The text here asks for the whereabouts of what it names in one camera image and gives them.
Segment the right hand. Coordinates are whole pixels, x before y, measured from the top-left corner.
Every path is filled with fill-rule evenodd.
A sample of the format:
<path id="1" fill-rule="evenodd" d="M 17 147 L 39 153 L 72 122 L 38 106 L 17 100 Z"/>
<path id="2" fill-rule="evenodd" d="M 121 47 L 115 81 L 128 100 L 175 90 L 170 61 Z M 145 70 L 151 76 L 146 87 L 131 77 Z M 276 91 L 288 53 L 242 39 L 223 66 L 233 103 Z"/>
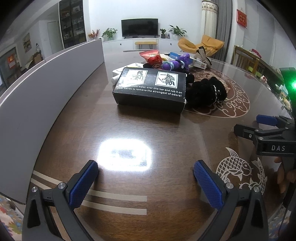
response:
<path id="1" fill-rule="evenodd" d="M 281 157 L 276 157 L 274 160 L 275 163 L 280 164 L 278 170 L 277 170 L 277 184 L 279 185 L 280 188 L 280 193 L 283 194 L 285 193 L 287 186 L 288 186 L 288 181 L 285 176 L 285 170 L 282 164 L 282 159 Z"/>

